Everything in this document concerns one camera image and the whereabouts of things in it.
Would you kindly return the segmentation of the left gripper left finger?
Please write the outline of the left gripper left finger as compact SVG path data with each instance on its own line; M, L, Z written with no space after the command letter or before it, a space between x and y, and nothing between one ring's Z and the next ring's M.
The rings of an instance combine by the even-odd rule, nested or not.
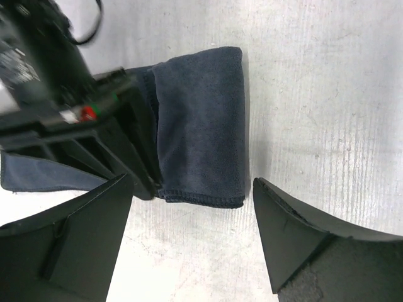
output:
M105 301L132 202L130 176L1 227L1 301Z

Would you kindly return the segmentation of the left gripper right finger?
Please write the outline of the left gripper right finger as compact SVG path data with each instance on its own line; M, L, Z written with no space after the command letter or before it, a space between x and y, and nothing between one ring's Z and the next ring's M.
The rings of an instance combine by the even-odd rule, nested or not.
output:
M263 178L253 202L280 301L402 300L402 237L336 218Z

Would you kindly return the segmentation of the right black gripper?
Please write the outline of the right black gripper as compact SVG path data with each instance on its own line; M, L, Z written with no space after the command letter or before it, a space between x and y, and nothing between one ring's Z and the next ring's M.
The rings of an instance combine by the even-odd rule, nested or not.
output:
M80 170L105 179L127 173L133 195L152 200L162 182L152 111L123 68L95 79L83 98L2 112L1 149L25 148L42 138L58 145Z

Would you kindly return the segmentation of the dark blue towel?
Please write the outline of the dark blue towel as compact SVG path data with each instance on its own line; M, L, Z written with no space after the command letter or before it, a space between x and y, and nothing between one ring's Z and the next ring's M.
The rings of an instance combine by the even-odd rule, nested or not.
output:
M242 50L213 48L126 70L139 81L155 117L162 183L154 198L241 207L246 168ZM1 151L1 185L9 191L89 191L109 180Z

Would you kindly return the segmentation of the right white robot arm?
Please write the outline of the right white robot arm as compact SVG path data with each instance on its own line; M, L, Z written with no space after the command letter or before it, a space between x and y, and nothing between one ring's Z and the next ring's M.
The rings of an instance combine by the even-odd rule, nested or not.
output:
M1 115L1 148L103 179L128 174L134 196L157 196L155 117L128 70L92 75L54 1L1 2L1 81L17 110Z

